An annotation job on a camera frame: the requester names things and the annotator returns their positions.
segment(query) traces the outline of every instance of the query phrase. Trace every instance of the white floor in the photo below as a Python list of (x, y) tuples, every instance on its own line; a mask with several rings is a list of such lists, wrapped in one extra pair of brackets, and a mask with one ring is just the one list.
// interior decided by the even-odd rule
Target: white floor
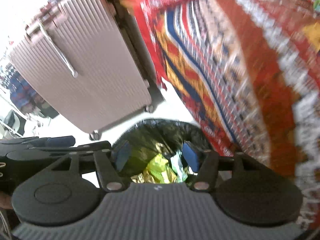
[[(156, 110), (152, 113), (143, 112), (138, 114), (125, 122), (112, 127), (109, 130), (103, 131), (101, 136), (101, 141), (109, 141), (113, 144), (128, 128), (132, 127), (135, 123), (147, 119), (147, 118), (164, 118), (170, 120), (178, 120), (183, 122), (189, 122), (197, 125), (189, 111), (180, 101), (180, 98), (174, 91), (171, 84), (166, 83), (167, 91), (161, 90), (161, 93), (165, 99), (162, 103), (158, 105)], [(82, 132), (72, 123), (70, 123), (66, 118), (59, 115), (52, 119), (48, 127), (43, 127), (39, 130), (40, 137), (60, 137), (73, 135), (76, 139), (75, 146), (91, 143), (87, 133)], [(83, 178), (91, 181), (94, 185), (98, 187), (98, 182), (95, 173), (84, 174)]]

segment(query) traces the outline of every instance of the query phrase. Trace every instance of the black trash bag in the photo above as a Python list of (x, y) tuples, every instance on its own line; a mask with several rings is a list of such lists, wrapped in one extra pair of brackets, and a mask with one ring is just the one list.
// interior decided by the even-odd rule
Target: black trash bag
[(162, 154), (167, 160), (181, 152), (185, 141), (190, 141), (199, 150), (212, 149), (211, 144), (199, 127), (190, 123), (166, 119), (145, 119), (129, 128), (112, 146), (112, 159), (128, 150), (116, 149), (129, 146), (130, 155), (125, 157), (125, 164), (118, 169), (121, 177), (132, 177), (143, 172), (148, 163)]

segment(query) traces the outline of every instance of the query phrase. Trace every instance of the screw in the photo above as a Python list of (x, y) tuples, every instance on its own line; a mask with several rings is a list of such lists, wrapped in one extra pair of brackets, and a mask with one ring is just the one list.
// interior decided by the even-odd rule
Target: screw
[(114, 190), (120, 190), (122, 188), (122, 184), (119, 182), (109, 182), (107, 184), (107, 189), (114, 191)]
[(196, 182), (193, 187), (196, 189), (196, 190), (206, 190), (209, 188), (209, 183), (208, 182), (204, 182), (204, 181), (199, 181), (199, 182)]

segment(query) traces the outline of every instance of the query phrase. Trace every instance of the floor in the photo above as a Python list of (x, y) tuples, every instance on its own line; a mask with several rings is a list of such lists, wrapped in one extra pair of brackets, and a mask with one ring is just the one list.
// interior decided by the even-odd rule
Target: floor
[[(189, 111), (180, 101), (180, 98), (174, 91), (172, 85), (167, 82), (165, 84), (167, 86), (167, 91), (161, 89), (161, 93), (159, 93), (159, 90), (155, 85), (151, 85), (149, 89), (153, 105), (156, 107), (152, 114), (141, 111), (126, 118), (125, 120), (121, 120), (121, 122), (117, 123), (113, 127), (106, 128), (102, 132), (101, 141), (106, 140), (113, 144), (128, 128), (147, 118), (179, 120), (197, 125)], [(51, 120), (49, 126), (43, 127), (39, 130), (40, 137), (60, 137), (67, 135), (73, 135), (75, 137), (75, 146), (92, 142), (89, 140), (87, 133), (79, 130), (62, 115), (58, 115), (56, 118)], [(91, 181), (95, 186), (99, 187), (96, 174), (94, 172), (84, 174), (83, 178)]]

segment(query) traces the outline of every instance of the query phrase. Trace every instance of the luggage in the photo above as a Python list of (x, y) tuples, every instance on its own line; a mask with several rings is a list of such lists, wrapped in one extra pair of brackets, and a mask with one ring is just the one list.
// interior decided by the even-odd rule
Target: luggage
[(54, 109), (87, 133), (151, 104), (106, 0), (49, 4), (9, 57)]

